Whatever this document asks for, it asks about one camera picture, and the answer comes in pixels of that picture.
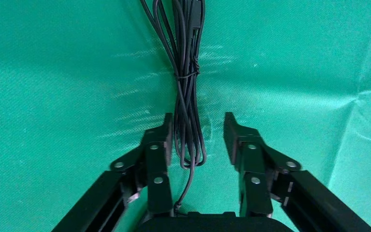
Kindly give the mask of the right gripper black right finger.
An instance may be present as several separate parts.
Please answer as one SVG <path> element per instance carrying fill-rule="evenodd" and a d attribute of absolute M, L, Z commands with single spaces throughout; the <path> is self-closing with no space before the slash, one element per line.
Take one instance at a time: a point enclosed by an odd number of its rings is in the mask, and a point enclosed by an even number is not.
<path fill-rule="evenodd" d="M 258 130 L 225 113 L 223 137 L 239 174 L 240 215 L 271 221 L 272 201 L 301 232 L 371 232 L 371 226 L 301 164 L 268 146 Z"/>

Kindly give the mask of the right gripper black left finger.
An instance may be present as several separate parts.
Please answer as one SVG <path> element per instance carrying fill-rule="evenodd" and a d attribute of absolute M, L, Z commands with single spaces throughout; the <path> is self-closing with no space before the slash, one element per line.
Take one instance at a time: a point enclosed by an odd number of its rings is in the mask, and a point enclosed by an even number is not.
<path fill-rule="evenodd" d="M 172 217 L 171 143 L 172 114 L 166 113 L 162 125 L 147 129 L 136 148 L 114 160 L 53 230 L 113 232 L 143 188 L 151 217 Z"/>

